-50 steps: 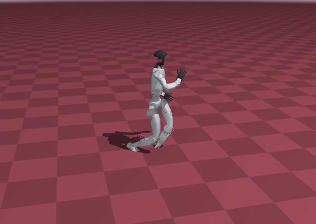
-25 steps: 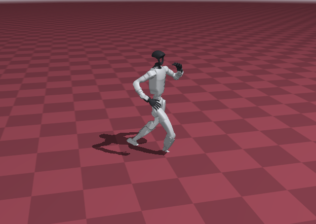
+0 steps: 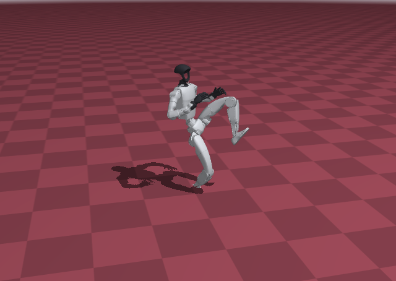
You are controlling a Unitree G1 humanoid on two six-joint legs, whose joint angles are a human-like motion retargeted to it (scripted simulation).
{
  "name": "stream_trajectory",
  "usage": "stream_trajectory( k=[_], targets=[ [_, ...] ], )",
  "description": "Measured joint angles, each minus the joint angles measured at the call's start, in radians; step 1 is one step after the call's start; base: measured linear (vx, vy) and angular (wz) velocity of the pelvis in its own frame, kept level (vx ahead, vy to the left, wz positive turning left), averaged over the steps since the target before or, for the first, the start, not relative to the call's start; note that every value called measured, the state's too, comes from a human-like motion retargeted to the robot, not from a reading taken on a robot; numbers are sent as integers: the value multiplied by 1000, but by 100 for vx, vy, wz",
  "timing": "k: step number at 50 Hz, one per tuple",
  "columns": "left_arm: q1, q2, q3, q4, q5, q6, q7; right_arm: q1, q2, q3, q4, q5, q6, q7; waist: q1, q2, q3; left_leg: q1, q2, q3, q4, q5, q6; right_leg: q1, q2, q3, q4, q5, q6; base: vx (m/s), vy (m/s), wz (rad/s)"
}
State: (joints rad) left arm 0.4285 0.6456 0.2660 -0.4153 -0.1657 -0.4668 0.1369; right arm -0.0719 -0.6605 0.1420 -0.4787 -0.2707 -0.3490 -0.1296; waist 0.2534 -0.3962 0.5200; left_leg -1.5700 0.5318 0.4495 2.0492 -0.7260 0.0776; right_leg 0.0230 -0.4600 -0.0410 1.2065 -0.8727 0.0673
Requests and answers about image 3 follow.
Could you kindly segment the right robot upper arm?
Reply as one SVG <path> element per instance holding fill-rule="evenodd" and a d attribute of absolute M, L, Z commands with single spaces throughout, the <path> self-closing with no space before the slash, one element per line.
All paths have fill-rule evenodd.
<path fill-rule="evenodd" d="M 177 102 L 180 98 L 181 98 L 180 90 L 174 90 L 174 91 L 170 92 L 170 102 L 168 105 L 168 112 L 175 110 Z M 167 112 L 167 117 L 168 117 L 168 112 Z M 169 119 L 175 120 L 176 118 L 177 118 L 177 116 L 173 117 L 173 118 L 169 118 Z"/>

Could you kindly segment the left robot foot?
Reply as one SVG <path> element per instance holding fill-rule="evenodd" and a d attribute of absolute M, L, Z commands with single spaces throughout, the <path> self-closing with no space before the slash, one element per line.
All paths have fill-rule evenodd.
<path fill-rule="evenodd" d="M 249 128 L 246 128 L 243 131 L 237 132 L 236 135 L 231 139 L 232 144 L 235 145 L 240 140 L 240 138 L 242 138 L 245 133 L 248 132 L 248 130 Z"/>

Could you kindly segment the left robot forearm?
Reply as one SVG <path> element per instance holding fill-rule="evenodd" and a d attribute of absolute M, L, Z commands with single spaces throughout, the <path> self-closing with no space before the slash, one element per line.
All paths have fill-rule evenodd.
<path fill-rule="evenodd" d="M 201 103 L 202 102 L 211 102 L 212 100 L 214 100 L 213 96 L 210 96 L 209 98 L 206 98 L 206 99 L 202 100 Z"/>

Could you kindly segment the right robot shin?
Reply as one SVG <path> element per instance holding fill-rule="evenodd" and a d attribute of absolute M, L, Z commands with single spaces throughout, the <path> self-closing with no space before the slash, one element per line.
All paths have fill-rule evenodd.
<path fill-rule="evenodd" d="M 197 186 L 197 188 L 199 186 L 204 185 L 205 183 L 207 183 L 209 180 L 212 179 L 212 177 L 208 178 L 209 174 L 207 174 L 207 172 L 205 170 L 202 170 L 202 172 L 198 175 L 197 177 L 197 181 L 196 183 L 193 185 L 194 187 Z"/>

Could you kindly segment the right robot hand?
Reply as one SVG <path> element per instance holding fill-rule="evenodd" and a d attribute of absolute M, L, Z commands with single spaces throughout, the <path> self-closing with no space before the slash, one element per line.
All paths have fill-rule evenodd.
<path fill-rule="evenodd" d="M 206 92 L 197 94 L 194 101 L 191 102 L 191 103 L 193 103 L 193 105 L 191 106 L 191 110 L 193 110 L 197 106 L 198 103 L 200 103 L 202 100 L 204 100 L 206 98 L 209 98 L 209 95 Z"/>

